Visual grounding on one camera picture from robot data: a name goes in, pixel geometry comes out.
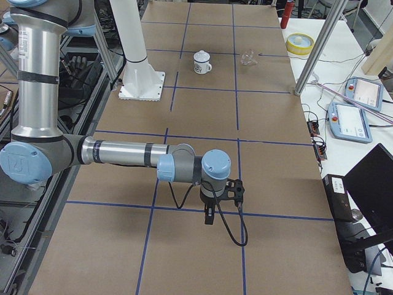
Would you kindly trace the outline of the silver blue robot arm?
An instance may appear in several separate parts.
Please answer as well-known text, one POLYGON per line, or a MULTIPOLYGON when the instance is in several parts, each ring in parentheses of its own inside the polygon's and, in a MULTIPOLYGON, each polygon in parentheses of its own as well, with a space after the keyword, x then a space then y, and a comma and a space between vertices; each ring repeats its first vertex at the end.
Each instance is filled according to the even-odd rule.
POLYGON ((188 144, 96 140, 65 135, 57 126, 60 42, 65 33, 94 35, 93 1, 11 1, 18 26, 19 115, 1 168, 12 180, 35 184, 75 165, 109 163, 157 169, 160 181, 200 187, 204 221, 212 224, 228 199, 231 160, 219 149, 199 157, 188 144))

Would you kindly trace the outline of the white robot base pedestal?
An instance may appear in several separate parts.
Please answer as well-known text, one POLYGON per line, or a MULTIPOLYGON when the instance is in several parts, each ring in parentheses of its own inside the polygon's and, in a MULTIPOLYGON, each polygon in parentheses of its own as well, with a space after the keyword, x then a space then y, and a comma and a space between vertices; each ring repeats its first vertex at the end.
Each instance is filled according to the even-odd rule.
POLYGON ((160 100, 165 73, 155 71, 148 61, 137 2, 115 0, 110 4, 126 61, 119 98, 160 100))

